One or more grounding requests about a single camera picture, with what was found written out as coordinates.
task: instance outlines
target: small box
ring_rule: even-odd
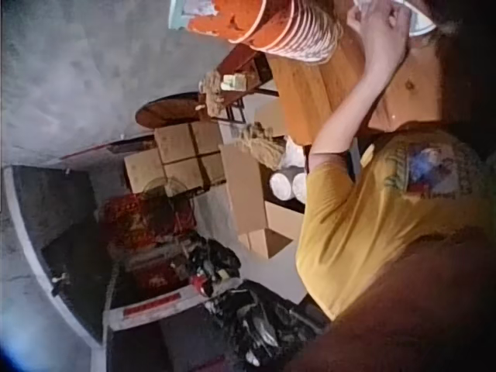
[[[303,214],[268,198],[268,169],[236,145],[220,146],[239,241],[269,259],[299,239]]]
[[[145,191],[153,181],[165,177],[158,149],[130,155],[124,159],[124,163],[134,194]]]
[[[172,178],[180,186],[184,186],[184,191],[200,188],[204,184],[197,158],[166,164],[164,172],[167,178]]]
[[[203,169],[205,169],[208,184],[218,184],[226,180],[220,153],[213,153],[212,155],[205,155],[204,157],[201,157],[200,164]]]
[[[198,155],[219,151],[222,135],[217,122],[193,122],[191,124]]]
[[[154,134],[162,163],[173,163],[195,156],[195,147],[188,124],[165,126],[155,129]]]
[[[279,99],[274,99],[255,110],[255,122],[259,122],[265,129],[272,129],[272,136],[274,137],[288,134]]]

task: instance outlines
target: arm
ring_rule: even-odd
[[[363,6],[361,22],[357,20],[359,12],[356,7],[351,9],[348,24],[363,41],[365,71],[317,135],[308,159],[311,172],[322,163],[343,163],[339,154],[350,148],[372,104],[388,86],[405,57],[410,23],[408,8],[393,9],[391,0],[373,0]]]

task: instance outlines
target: white paper roll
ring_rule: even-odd
[[[269,184],[274,196],[282,201],[294,198],[293,179],[300,173],[301,168],[289,167],[272,174]]]
[[[293,194],[296,199],[303,203],[307,204],[307,174],[300,173],[294,176],[293,178]]]

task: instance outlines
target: gray concrete wall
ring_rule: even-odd
[[[91,350],[62,319],[30,270],[3,194],[0,295],[0,343],[24,371],[90,370]]]
[[[169,30],[169,0],[4,0],[2,163],[51,164],[143,128],[134,114],[197,90],[229,52]]]

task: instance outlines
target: person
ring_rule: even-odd
[[[349,12],[364,73],[313,143],[296,257],[335,322],[290,370],[444,370],[483,324],[494,329],[491,203],[476,153],[431,128],[374,143],[355,184],[343,159],[405,58],[410,18],[391,0]]]

